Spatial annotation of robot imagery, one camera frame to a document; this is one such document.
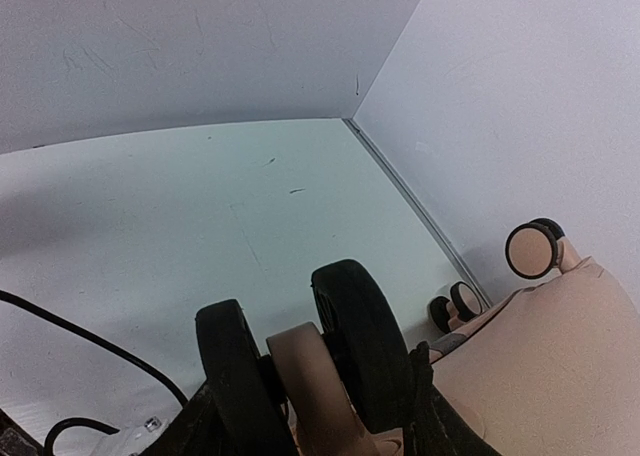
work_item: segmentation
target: beige plastic cover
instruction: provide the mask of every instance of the beige plastic cover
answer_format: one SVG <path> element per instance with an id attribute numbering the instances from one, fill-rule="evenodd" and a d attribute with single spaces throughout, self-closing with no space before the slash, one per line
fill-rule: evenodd
<path id="1" fill-rule="evenodd" d="M 434 369 L 504 456 L 640 454 L 640 318 L 592 258 L 520 291 Z"/>

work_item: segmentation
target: caster wheel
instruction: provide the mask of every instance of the caster wheel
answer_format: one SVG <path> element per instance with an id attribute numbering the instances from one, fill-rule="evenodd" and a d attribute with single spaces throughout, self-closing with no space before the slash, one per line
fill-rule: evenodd
<path id="1" fill-rule="evenodd" d="M 238 301 L 198 311 L 196 334 L 207 384 L 238 455 L 297 456 L 281 410 L 284 389 L 271 358 L 260 358 Z"/>
<path id="2" fill-rule="evenodd" d="M 415 398 L 404 339 L 382 291 L 366 269 L 345 260 L 316 270 L 311 283 L 324 341 L 365 427 L 403 427 Z"/>
<path id="3" fill-rule="evenodd" d="M 296 412 L 302 454 L 382 456 L 354 415 L 331 353 L 315 324 L 305 323 L 271 336 L 267 346 Z"/>
<path id="4" fill-rule="evenodd" d="M 557 265 L 558 240 L 563 236 L 562 228 L 546 218 L 518 226 L 505 247 L 509 267 L 521 278 L 542 278 Z"/>
<path id="5" fill-rule="evenodd" d="M 431 320 L 444 334 L 449 334 L 451 332 L 451 328 L 449 327 L 451 315 L 447 310 L 447 304 L 449 304 L 449 302 L 450 301 L 444 296 L 438 296 L 429 303 L 429 315 L 431 316 Z"/>
<path id="6" fill-rule="evenodd" d="M 483 312 L 480 298 L 471 287 L 459 281 L 450 290 L 451 302 L 458 310 L 458 319 L 465 323 L 471 321 Z"/>

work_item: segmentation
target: metal screw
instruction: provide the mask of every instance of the metal screw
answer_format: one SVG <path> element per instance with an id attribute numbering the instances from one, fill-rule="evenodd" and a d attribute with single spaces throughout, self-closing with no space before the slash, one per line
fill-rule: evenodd
<path id="1" fill-rule="evenodd" d="M 160 421 L 155 416 L 153 418 L 149 418 L 145 421 L 144 427 L 150 433 L 153 433 L 156 429 L 162 426 L 162 421 Z"/>

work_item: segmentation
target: black cable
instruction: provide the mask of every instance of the black cable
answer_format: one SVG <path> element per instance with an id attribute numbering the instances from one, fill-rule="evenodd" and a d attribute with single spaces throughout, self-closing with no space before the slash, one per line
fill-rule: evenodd
<path id="1" fill-rule="evenodd" d="M 66 319 L 63 319 L 60 316 L 56 316 L 55 314 L 50 313 L 46 309 L 36 306 L 35 304 L 30 303 L 29 301 L 22 299 L 21 297 L 16 296 L 15 294 L 7 293 L 6 291 L 0 290 L 0 301 L 4 301 L 5 303 L 9 303 L 14 306 L 17 306 L 18 308 L 23 309 L 24 311 L 27 311 L 28 313 L 31 313 L 34 316 L 37 316 L 38 318 L 44 319 L 45 321 L 48 321 L 51 324 L 55 324 L 56 326 L 59 326 L 62 329 L 66 329 L 67 331 L 75 334 L 76 336 L 80 336 L 81 338 L 84 338 L 87 341 L 91 341 L 93 344 L 97 344 L 98 346 L 100 346 L 103 349 L 106 349 L 110 353 L 113 353 L 116 356 L 119 356 L 122 359 L 130 362 L 134 366 L 137 366 L 142 371 L 149 374 L 150 376 L 153 376 L 155 379 L 160 381 L 164 386 L 166 386 L 166 388 L 169 391 L 171 391 L 171 393 L 176 397 L 176 399 L 178 400 L 178 402 L 182 407 L 184 407 L 189 401 L 185 396 L 185 394 L 180 390 L 180 388 L 178 388 L 178 386 L 176 386 L 176 384 L 173 381 L 171 381 L 167 376 L 162 374 L 160 371 L 158 371 L 156 368 L 151 366 L 149 363 L 144 362 L 137 356 L 134 356 L 130 352 L 116 346 L 113 343 L 110 343 L 106 339 L 103 339 L 100 336 L 90 331 L 87 331 L 86 329 L 81 328 L 80 326 L 70 321 L 67 321 Z"/>
<path id="2" fill-rule="evenodd" d="M 59 423 L 56 423 L 53 428 L 47 434 L 46 439 L 44 440 L 44 451 L 42 452 L 42 456 L 53 456 L 53 445 L 56 442 L 56 438 L 60 436 L 65 429 L 75 428 L 75 427 L 84 427 L 95 429 L 96 431 L 100 431 L 101 433 L 112 435 L 116 434 L 119 430 L 114 428 L 113 426 L 109 426 L 108 424 L 101 423 L 100 421 L 95 421 L 93 419 L 88 418 L 69 418 L 63 419 Z"/>

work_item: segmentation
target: scuff mark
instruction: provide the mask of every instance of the scuff mark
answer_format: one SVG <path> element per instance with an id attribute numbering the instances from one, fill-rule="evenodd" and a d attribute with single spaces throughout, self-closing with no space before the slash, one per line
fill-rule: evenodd
<path id="1" fill-rule="evenodd" d="M 433 155 L 433 151 L 431 150 L 431 148 L 429 148 L 429 145 L 427 143 L 422 142 L 422 141 L 416 141 L 415 150 L 418 153 L 424 153 L 424 154 L 427 154 L 429 156 Z"/>
<path id="2" fill-rule="evenodd" d="M 149 52 L 152 52 L 152 51 L 156 51 L 156 52 L 157 52 L 157 51 L 159 51 L 159 49 L 157 49 L 157 48 L 144 48 L 144 49 L 138 49 L 137 51 L 133 51 L 133 52 L 131 52 L 131 53 L 129 53 L 129 54 L 127 54 L 127 55 L 125 55 L 123 59 L 130 58 L 131 56 L 134 56 L 134 55 L 136 55 L 136 54 L 140 54 L 140 53 L 149 53 Z"/>
<path id="3" fill-rule="evenodd" d="M 91 63 L 96 67 L 96 69 L 102 72 L 105 76 L 108 76 L 111 78 L 109 71 L 113 71 L 113 67 L 109 65 L 109 63 L 107 63 L 104 59 L 102 59 L 91 48 L 85 48 L 84 46 L 80 46 L 80 49 L 82 50 L 84 55 L 87 57 L 87 59 L 91 61 Z"/>
<path id="4" fill-rule="evenodd" d="M 264 9 L 264 6 L 262 5 L 262 0 L 256 0 L 256 2 L 258 3 L 258 8 L 260 8 L 260 12 L 264 17 L 264 22 L 267 26 L 267 31 L 269 32 L 269 43 L 271 44 L 271 48 L 273 49 L 273 52 L 276 53 L 278 51 L 278 47 L 276 46 L 276 43 L 273 40 L 273 30 L 271 29 L 271 19 L 269 19 L 269 14 L 267 14 L 267 11 Z"/>
<path id="5" fill-rule="evenodd" d="M 234 208 L 234 205 L 230 204 L 229 205 L 229 209 L 231 210 L 231 214 L 233 215 L 233 219 L 235 219 L 236 223 L 238 223 L 238 227 L 240 228 L 240 233 L 242 233 L 242 238 L 244 239 L 244 242 L 247 243 L 247 246 L 249 247 L 249 251 L 251 251 L 251 255 L 253 256 L 253 259 L 255 260 L 256 264 L 258 265 L 258 268 L 260 268 L 260 271 L 262 272 L 262 275 L 266 276 L 265 270 L 262 267 L 262 263 L 260 262 L 260 259 L 258 258 L 258 255 L 256 254 L 255 249 L 253 249 L 253 246 L 251 245 L 251 242 L 249 241 L 249 238 L 247 237 L 247 233 L 245 233 L 244 227 L 242 226 L 242 223 L 240 222 L 240 219 L 238 218 L 238 215 L 236 214 L 236 210 Z"/>
<path id="6" fill-rule="evenodd" d="M 155 69 L 157 71 L 158 70 L 158 65 L 156 64 L 155 59 L 153 59 L 151 57 L 151 53 L 149 53 L 148 51 L 147 51 L 147 58 L 149 58 L 149 61 L 151 62 L 151 66 L 153 66 L 153 69 Z"/>
<path id="7" fill-rule="evenodd" d="M 145 33 L 144 31 L 142 31 L 141 29 L 137 29 L 133 26 L 131 26 L 129 23 L 127 23 L 124 19 L 122 19 L 120 16 L 116 16 L 116 18 L 118 19 L 118 21 L 120 21 L 122 24 L 124 24 L 127 28 L 129 28 L 131 31 L 133 31 L 134 33 L 136 33 L 138 36 L 143 37 L 144 39 L 147 40 L 147 42 L 149 42 L 149 44 L 151 44 L 151 46 L 153 46 L 153 48 L 157 51 L 160 51 L 160 47 L 156 44 L 156 42 L 151 38 L 151 36 L 149 36 L 147 33 Z"/>
<path id="8" fill-rule="evenodd" d="M 193 13 L 196 18 L 196 26 L 198 27 L 198 33 L 200 34 L 200 49 L 196 50 L 196 54 L 198 56 L 202 56 L 204 54 L 204 32 L 202 31 L 202 25 L 200 24 L 200 18 L 198 17 L 198 10 L 193 8 Z"/>
<path id="9" fill-rule="evenodd" d="M 74 69 L 82 70 L 82 66 L 80 66 L 76 61 L 67 54 L 67 49 L 62 50 L 62 60 L 64 61 L 65 66 L 67 67 L 67 78 L 69 77 L 69 73 Z"/>
<path id="10" fill-rule="evenodd" d="M 523 51 L 526 50 L 528 48 L 509 48 L 509 49 L 500 49 L 497 51 L 489 51 L 488 53 L 485 53 L 484 55 L 480 55 L 477 56 L 475 54 L 472 54 L 471 56 L 469 56 L 468 58 L 464 59 L 463 61 L 461 61 L 460 63 L 455 64 L 451 69 L 449 69 L 446 73 L 444 73 L 442 75 L 443 78 L 446 78 L 447 76 L 449 76 L 451 73 L 453 73 L 454 71 L 456 71 L 457 69 L 461 69 L 467 65 L 477 65 L 478 63 L 482 63 L 488 59 L 494 58 L 496 56 L 500 56 L 501 54 L 506 54 L 506 53 L 511 53 L 513 51 Z"/>

